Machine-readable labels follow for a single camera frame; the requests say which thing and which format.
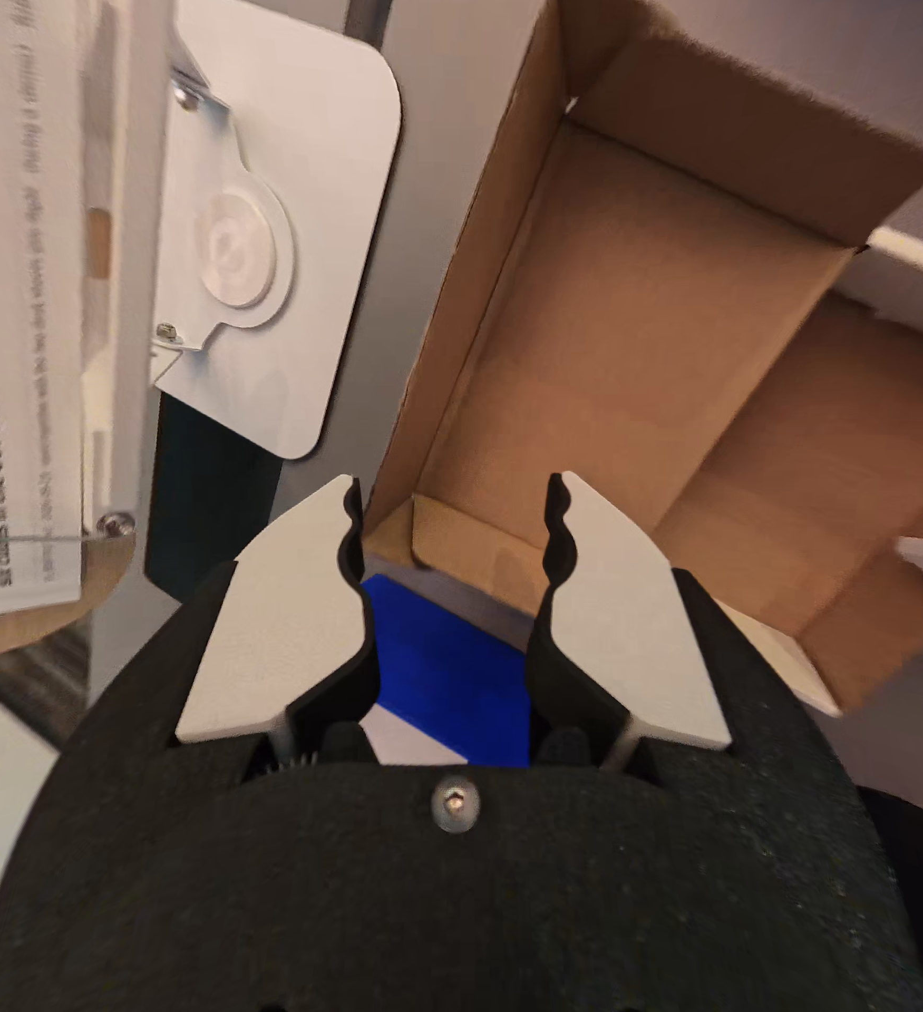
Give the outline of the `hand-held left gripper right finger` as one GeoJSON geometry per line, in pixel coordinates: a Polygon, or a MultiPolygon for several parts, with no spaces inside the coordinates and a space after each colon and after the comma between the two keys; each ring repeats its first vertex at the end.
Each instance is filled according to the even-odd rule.
{"type": "Polygon", "coordinates": [[[575,737],[595,767],[642,740],[724,752],[733,741],[673,568],[573,472],[547,483],[546,591],[526,653],[532,756],[575,737]]]}

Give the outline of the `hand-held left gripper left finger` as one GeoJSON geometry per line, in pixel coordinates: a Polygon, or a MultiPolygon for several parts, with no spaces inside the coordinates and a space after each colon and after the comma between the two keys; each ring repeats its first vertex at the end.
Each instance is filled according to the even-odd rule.
{"type": "Polygon", "coordinates": [[[183,744],[263,733],[319,744],[377,702],[377,647],[362,587],[362,497],[341,474],[237,556],[176,727],[183,744]]]}

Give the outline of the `blue plastic bin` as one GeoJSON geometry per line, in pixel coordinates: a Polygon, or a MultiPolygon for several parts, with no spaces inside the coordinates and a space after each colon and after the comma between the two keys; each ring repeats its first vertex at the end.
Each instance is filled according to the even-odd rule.
{"type": "Polygon", "coordinates": [[[379,761],[528,766],[524,655],[386,576],[363,586],[380,693],[362,726],[379,761]]]}

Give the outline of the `white cardboard box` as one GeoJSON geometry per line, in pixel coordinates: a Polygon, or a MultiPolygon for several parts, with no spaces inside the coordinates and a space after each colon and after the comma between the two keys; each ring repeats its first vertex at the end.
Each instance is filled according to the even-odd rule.
{"type": "Polygon", "coordinates": [[[649,2],[544,2],[364,545],[524,614],[578,474],[851,712],[923,651],[923,334],[831,296],[923,145],[649,2]]]}

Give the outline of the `dark rectangular table panel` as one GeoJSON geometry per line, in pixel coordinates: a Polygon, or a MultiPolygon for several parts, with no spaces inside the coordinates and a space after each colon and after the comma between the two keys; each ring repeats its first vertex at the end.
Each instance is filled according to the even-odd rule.
{"type": "Polygon", "coordinates": [[[161,394],[143,564],[151,584],[189,600],[268,525],[283,463],[161,394]]]}

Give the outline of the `instruction sheet on stand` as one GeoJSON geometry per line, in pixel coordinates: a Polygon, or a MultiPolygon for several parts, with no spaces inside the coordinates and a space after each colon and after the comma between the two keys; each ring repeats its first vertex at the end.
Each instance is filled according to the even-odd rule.
{"type": "Polygon", "coordinates": [[[118,303],[114,221],[89,208],[83,280],[83,531],[76,601],[0,611],[0,653],[36,643],[102,607],[138,557],[142,536],[150,351],[118,303]]]}

